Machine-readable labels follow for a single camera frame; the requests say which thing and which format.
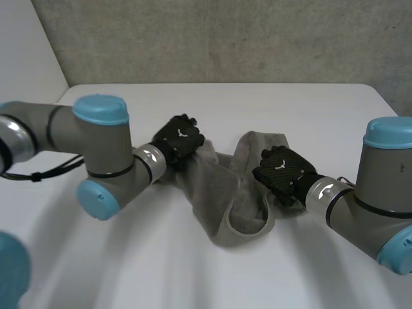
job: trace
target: white logo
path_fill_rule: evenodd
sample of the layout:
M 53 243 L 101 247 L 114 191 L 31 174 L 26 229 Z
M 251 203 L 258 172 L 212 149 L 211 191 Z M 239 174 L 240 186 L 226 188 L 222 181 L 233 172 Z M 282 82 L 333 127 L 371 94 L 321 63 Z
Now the white logo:
M 322 189 L 321 193 L 319 193 L 319 200 L 322 198 L 323 196 L 323 191 L 325 191 L 326 189 L 330 189 L 333 187 L 333 184 L 331 185 L 327 185 L 325 188 Z
M 179 137 L 188 137 L 189 135 L 184 135 L 182 132 L 180 132 L 180 129 L 178 129 Z
M 157 162 L 156 157 L 155 157 L 155 155 L 154 155 L 153 153 L 151 153 L 150 151 L 147 151 L 147 150 L 143 150 L 143 152 L 144 152 L 145 154 L 147 154 L 147 156 L 152 156 L 152 160 L 155 161 L 155 162 Z
M 282 164 L 281 166 L 279 166 L 279 167 L 275 167 L 275 169 L 286 169 L 285 163 L 286 163 L 286 162 L 283 160 L 283 164 Z

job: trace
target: wall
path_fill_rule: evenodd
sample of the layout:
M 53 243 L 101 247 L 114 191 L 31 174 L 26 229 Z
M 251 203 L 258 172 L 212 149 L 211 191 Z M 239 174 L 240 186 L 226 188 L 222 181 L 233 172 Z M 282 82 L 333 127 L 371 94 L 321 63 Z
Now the wall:
M 69 85 L 349 82 L 412 115 L 408 0 L 32 0 Z
M 56 103 L 67 89 L 30 0 L 1 0 L 0 102 Z

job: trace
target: gray robot arm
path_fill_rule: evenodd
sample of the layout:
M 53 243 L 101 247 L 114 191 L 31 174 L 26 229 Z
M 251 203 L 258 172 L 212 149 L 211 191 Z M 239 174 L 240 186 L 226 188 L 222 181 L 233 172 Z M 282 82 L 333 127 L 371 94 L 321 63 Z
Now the gray robot arm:
M 0 172 L 41 151 L 81 154 L 88 178 L 78 186 L 78 201 L 91 216 L 108 220 L 159 179 L 168 164 L 202 145 L 194 119 L 185 118 L 174 117 L 157 133 L 161 140 L 134 149 L 121 98 L 92 95 L 73 107 L 9 102 L 0 109 Z
M 274 194 L 298 199 L 393 272 L 412 272 L 412 118 L 378 118 L 368 124 L 354 187 L 317 174 L 290 149 L 273 149 L 262 157 L 254 174 Z M 282 158 L 285 168 L 273 169 Z

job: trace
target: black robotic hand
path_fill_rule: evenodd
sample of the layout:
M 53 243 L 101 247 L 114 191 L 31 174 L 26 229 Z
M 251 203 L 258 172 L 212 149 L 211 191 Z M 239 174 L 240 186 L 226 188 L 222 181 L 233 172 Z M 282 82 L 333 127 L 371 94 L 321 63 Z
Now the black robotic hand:
M 260 166 L 253 170 L 254 178 L 275 194 L 284 206 L 295 202 L 295 185 L 306 174 L 317 174 L 315 167 L 285 146 L 262 151 Z
M 189 118 L 186 114 L 174 116 L 155 134 L 150 144 L 159 148 L 168 165 L 181 169 L 185 159 L 205 141 L 196 125 L 196 119 Z

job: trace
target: white wall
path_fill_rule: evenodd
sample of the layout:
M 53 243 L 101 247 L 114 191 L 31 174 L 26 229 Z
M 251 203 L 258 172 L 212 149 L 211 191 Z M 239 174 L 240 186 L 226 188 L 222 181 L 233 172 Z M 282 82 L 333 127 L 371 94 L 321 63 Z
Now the white wall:
M 56 103 L 68 89 L 30 0 L 0 0 L 0 102 Z

